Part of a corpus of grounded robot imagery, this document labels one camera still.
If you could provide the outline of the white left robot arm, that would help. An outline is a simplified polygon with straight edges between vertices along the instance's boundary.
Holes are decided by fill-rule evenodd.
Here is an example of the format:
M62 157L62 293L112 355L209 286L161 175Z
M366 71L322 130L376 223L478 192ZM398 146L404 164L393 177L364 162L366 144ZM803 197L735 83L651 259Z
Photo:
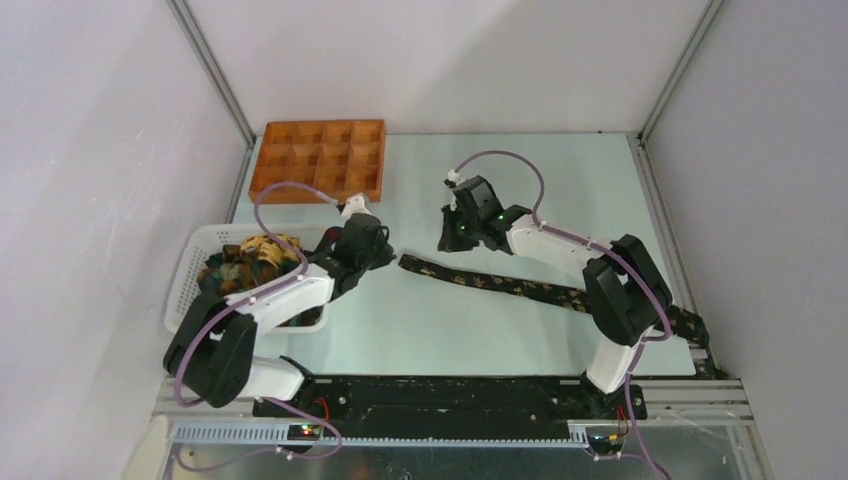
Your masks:
M329 247L300 255L296 268L235 296L202 293L191 303L163 358L175 401L223 407L242 394L276 397L292 416L316 403L315 388L286 360L256 354L259 338L300 314L355 288L364 274L390 264L390 230L377 217L354 213Z

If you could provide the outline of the black gold floral tie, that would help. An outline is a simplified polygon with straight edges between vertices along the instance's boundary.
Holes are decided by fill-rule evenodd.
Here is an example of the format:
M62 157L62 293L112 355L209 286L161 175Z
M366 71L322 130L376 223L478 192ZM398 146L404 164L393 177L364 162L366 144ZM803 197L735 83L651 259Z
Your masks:
M588 293L580 288L450 268L411 254L403 254L398 266L405 271L455 285L527 298L580 313L592 313ZM699 315L675 305L668 308L667 315L674 335L698 348L706 349L709 346L709 333Z

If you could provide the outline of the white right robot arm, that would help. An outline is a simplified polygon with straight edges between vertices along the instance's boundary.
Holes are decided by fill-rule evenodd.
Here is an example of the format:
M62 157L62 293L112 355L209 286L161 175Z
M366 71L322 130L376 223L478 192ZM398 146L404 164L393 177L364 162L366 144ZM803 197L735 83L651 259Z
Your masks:
M481 176L464 179L449 172L445 184L452 200L442 209L439 250L484 246L582 277L601 338L585 372L590 384L583 388L581 402L593 417L610 416L622 403L619 388L636 364L638 348L657 325L666 336L671 334L672 295L643 242L633 235L584 238L552 227L529 208L502 206Z

